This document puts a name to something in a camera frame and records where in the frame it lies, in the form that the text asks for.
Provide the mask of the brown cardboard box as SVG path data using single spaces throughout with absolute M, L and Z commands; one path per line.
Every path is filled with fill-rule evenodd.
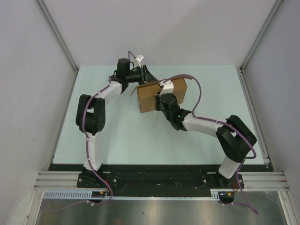
M 131 95 L 136 92 L 140 113 L 155 110 L 155 96 L 163 89 L 163 87 L 159 85 L 160 82 L 161 81 L 141 84 L 133 89 Z M 182 104 L 188 88 L 185 79 L 183 77 L 172 79 L 172 83 L 174 85 L 172 93 L 176 96 L 178 103 Z

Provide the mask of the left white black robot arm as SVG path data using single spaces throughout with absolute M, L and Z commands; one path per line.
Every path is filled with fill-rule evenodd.
M 108 78 L 108 84 L 94 95 L 82 94 L 79 98 L 76 125 L 84 133 L 86 141 L 87 162 L 84 167 L 92 172 L 87 177 L 87 182 L 97 188 L 103 184 L 104 178 L 97 170 L 101 167 L 100 156 L 96 153 L 97 133 L 105 126 L 105 107 L 116 96 L 122 94 L 130 83 L 139 85 L 154 84 L 157 81 L 142 65 L 143 55 L 139 54 L 134 61 L 121 58 L 118 60 L 117 69 Z

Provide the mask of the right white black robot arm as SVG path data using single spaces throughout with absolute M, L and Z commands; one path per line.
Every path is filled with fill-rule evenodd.
M 246 124 L 236 115 L 226 120 L 196 116 L 192 111 L 181 108 L 172 93 L 155 96 L 155 110 L 161 111 L 171 126 L 179 131 L 193 131 L 218 139 L 225 158 L 217 171 L 216 182 L 221 188 L 233 183 L 233 177 L 252 151 L 257 138 Z

